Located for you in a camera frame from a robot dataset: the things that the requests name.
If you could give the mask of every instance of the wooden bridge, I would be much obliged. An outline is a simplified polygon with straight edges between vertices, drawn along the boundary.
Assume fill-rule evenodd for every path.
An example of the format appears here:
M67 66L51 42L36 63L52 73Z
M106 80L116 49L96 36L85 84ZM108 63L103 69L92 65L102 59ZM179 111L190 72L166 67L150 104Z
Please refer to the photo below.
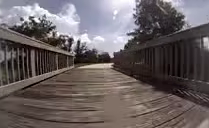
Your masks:
M0 28L0 128L43 127L209 128L209 24L78 68Z

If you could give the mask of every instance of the bridge railing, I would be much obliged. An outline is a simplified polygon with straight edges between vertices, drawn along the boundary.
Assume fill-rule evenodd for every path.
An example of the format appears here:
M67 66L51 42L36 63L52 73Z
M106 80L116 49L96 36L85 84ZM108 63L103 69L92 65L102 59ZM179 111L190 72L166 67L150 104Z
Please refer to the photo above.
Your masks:
M209 24L114 54L115 67L209 93Z
M74 55L0 27L0 97L74 67Z

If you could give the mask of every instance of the sky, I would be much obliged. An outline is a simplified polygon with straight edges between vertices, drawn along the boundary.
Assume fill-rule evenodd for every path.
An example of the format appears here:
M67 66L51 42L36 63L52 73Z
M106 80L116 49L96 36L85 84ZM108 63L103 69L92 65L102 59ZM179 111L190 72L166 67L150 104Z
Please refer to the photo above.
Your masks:
M0 24L19 17L46 14L61 34L73 35L100 51L119 51L135 28L135 0L0 0ZM165 0L186 16L191 26L209 22L209 0Z

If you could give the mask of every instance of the wooden deck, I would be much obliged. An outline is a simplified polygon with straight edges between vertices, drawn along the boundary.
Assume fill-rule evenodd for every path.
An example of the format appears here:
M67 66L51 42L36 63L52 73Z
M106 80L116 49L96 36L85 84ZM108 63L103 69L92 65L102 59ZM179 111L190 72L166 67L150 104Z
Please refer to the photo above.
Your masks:
M146 127L209 128L209 108L109 64L76 68L0 100L0 128Z

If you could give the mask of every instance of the foliage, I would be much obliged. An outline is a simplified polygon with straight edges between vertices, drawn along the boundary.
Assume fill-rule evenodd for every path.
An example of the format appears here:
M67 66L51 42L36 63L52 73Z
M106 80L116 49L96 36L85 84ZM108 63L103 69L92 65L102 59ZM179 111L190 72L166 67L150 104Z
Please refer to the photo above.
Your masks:
M20 18L22 24L10 27L11 30L24 35L44 40L51 33L55 33L56 26L44 15L39 18L29 16L27 20Z
M133 38L125 49L179 31L186 24L185 16L164 0L136 0L134 19L137 28L128 33Z
M108 52L103 52L98 55L98 62L109 63L110 61L111 61L111 57Z
M56 25L49 21L46 15L39 18L33 16L29 16L28 19L20 18L20 21L20 25L11 26L9 29L71 52L73 37L58 35Z
M109 63L110 55L107 52L98 53L97 49L88 49L86 43L81 43L80 40L77 41L75 52L75 63Z

